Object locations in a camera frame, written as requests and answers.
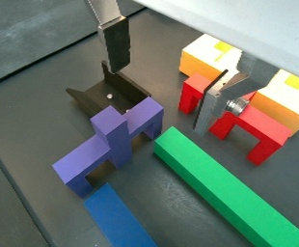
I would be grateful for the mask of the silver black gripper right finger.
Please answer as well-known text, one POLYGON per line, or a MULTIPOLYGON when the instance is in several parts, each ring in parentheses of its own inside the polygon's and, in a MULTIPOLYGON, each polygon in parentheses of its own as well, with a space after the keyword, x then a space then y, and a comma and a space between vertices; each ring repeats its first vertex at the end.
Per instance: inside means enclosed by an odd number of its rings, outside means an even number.
POLYGON ((233 74, 225 69, 210 83, 194 123, 194 130, 199 135, 206 134, 213 119, 222 116, 230 102, 234 104, 239 97, 265 87, 261 80, 262 65, 263 61, 243 51, 238 62, 238 73, 233 74))

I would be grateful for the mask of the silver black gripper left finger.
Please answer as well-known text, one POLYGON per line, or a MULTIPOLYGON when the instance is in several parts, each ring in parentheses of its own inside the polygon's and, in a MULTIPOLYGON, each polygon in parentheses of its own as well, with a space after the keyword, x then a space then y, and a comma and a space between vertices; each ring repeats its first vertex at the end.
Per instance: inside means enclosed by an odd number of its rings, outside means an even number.
POLYGON ((105 45, 113 73, 131 63, 130 21, 122 15, 117 0, 86 0, 98 20, 98 33, 105 45))

